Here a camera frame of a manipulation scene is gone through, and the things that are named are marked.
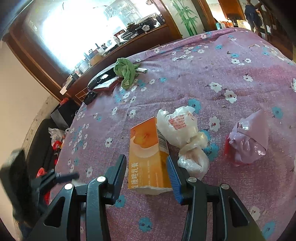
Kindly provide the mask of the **pink crumpled plastic bag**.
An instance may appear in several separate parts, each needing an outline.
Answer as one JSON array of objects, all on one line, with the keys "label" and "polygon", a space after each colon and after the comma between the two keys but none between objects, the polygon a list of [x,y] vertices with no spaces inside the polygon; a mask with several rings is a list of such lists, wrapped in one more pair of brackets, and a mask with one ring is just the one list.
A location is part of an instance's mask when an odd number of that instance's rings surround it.
[{"label": "pink crumpled plastic bag", "polygon": [[267,154],[268,123],[261,109],[236,122],[226,137],[224,155],[234,166],[250,165]]}]

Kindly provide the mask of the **small clear plastic bag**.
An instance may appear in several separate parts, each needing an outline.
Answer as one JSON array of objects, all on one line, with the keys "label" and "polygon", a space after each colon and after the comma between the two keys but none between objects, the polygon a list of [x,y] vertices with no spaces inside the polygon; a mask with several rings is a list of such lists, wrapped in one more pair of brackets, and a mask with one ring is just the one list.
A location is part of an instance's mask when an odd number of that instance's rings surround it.
[{"label": "small clear plastic bag", "polygon": [[191,177],[202,180],[210,161],[199,145],[186,145],[179,151],[178,166],[185,168]]}]

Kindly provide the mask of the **purple floral tablecloth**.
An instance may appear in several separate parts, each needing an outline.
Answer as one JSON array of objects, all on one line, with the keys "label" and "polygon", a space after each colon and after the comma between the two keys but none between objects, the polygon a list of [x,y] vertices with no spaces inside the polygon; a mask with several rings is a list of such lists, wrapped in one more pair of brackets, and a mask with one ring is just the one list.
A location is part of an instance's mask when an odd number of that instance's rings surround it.
[{"label": "purple floral tablecloth", "polygon": [[107,208],[112,240],[180,240],[187,208],[161,185],[161,155],[209,185],[227,183],[265,240],[295,214],[295,62],[244,29],[196,35],[130,57],[147,69],[82,104],[56,165],[87,184],[119,155],[127,170]]}]

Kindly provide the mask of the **black case on table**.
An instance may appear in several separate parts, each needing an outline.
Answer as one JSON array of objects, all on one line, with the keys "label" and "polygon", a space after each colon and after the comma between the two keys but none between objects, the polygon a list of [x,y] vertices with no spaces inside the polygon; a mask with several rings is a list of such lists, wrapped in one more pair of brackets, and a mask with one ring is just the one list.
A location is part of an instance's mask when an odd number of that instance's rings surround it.
[{"label": "black case on table", "polygon": [[97,85],[102,84],[114,77],[116,77],[117,75],[115,74],[113,69],[109,69],[104,73],[98,73],[96,76],[94,76],[88,83],[87,88],[89,90],[92,90],[93,88],[95,88]]}]

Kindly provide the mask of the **white crumpled plastic bag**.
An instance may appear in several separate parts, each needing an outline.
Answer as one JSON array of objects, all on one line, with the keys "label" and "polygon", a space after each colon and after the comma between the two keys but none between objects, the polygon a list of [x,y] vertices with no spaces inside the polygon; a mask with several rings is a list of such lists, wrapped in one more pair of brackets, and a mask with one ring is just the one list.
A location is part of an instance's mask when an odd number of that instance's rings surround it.
[{"label": "white crumpled plastic bag", "polygon": [[208,138],[199,131],[194,111],[191,106],[181,106],[173,113],[163,109],[158,111],[157,128],[171,145],[180,149],[186,145],[199,145],[201,149],[207,147]]}]

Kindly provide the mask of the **red plastic basket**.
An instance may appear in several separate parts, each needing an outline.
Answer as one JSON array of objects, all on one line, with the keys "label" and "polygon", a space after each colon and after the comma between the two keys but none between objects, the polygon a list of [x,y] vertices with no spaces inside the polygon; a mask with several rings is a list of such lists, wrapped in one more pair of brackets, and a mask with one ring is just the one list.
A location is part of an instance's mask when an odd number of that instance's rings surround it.
[{"label": "red plastic basket", "polygon": [[48,184],[50,182],[50,178],[53,175],[53,171],[45,171],[44,168],[40,168],[37,172],[36,178],[39,178],[40,183],[40,194],[41,194],[41,201],[44,202],[44,204],[49,205],[50,203],[50,190],[51,188],[48,188]]}]

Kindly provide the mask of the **red flat case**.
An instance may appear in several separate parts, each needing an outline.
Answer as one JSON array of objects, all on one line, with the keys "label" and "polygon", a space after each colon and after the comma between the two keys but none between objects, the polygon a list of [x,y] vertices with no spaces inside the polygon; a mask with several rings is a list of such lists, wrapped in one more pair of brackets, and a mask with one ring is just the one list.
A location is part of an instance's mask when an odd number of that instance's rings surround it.
[{"label": "red flat case", "polygon": [[110,80],[107,80],[104,83],[101,83],[93,88],[94,91],[107,91],[107,90],[113,90],[116,85],[121,84],[120,78],[112,78]]}]

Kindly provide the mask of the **small black pouch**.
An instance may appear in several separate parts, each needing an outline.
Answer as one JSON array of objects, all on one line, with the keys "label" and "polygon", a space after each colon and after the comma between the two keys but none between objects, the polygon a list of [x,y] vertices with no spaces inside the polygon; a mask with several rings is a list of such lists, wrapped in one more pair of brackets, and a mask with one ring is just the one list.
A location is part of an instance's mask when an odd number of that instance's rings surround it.
[{"label": "small black pouch", "polygon": [[83,102],[86,104],[86,105],[89,105],[93,102],[93,100],[95,100],[97,97],[97,93],[95,91],[90,91],[86,94],[86,96],[84,97],[84,100]]}]

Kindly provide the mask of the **dark jacket on post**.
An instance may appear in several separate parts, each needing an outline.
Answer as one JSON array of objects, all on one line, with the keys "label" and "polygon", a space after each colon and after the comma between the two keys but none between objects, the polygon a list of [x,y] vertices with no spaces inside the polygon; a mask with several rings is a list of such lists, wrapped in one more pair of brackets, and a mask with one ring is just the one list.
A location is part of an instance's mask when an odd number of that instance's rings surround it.
[{"label": "dark jacket on post", "polygon": [[254,31],[254,29],[259,29],[263,22],[260,18],[260,16],[257,13],[257,9],[260,8],[262,6],[262,3],[257,3],[256,5],[253,5],[251,3],[251,0],[247,0],[247,4],[245,6],[245,17],[251,27],[252,32]]}]

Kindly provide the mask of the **clear plastic bag on floor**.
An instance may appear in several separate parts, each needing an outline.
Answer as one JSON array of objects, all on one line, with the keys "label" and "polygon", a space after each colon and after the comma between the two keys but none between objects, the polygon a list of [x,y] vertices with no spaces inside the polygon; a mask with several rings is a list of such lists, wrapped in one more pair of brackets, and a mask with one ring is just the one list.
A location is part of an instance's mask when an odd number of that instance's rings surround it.
[{"label": "clear plastic bag on floor", "polygon": [[50,134],[52,147],[54,146],[55,142],[59,141],[62,143],[65,138],[65,131],[58,128],[48,128],[48,133]]}]

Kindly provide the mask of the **brown wooden door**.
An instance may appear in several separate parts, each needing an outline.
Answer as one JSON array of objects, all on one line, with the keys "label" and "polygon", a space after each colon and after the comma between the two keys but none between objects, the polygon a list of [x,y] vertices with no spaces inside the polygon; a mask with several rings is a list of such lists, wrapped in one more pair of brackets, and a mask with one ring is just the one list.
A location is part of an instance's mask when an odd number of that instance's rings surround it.
[{"label": "brown wooden door", "polygon": [[238,0],[218,1],[226,18],[230,20],[245,20],[245,15]]}]

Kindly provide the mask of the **orange ointment box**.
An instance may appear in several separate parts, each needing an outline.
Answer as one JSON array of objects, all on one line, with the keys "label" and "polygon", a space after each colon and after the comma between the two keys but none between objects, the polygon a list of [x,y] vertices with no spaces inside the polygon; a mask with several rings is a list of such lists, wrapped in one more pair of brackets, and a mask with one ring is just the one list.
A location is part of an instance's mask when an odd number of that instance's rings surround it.
[{"label": "orange ointment box", "polygon": [[172,191],[166,165],[168,156],[167,141],[158,130],[155,117],[131,128],[128,188],[145,195]]}]

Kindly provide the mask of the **green crumpled cloth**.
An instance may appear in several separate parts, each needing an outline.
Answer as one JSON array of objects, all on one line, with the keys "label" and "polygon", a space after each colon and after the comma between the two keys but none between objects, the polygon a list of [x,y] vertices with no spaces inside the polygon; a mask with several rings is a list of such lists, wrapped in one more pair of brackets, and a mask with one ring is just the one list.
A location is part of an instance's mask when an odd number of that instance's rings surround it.
[{"label": "green crumpled cloth", "polygon": [[121,87],[124,90],[129,89],[130,86],[133,84],[136,75],[136,69],[139,66],[140,63],[133,64],[130,60],[126,58],[117,59],[113,70],[118,77],[122,78]]}]

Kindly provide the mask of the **wooden brick-pattern counter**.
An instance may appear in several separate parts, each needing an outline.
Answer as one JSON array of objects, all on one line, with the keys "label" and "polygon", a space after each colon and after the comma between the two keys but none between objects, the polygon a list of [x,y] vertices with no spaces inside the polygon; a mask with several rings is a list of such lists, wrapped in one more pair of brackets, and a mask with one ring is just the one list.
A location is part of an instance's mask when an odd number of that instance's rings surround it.
[{"label": "wooden brick-pattern counter", "polygon": [[114,64],[118,58],[133,56],[134,54],[162,46],[181,38],[182,35],[178,28],[168,24],[161,25],[146,34],[141,34],[119,46],[89,68],[69,87],[63,97],[71,98],[77,104],[81,104],[82,92],[85,91],[89,81],[99,72]]}]

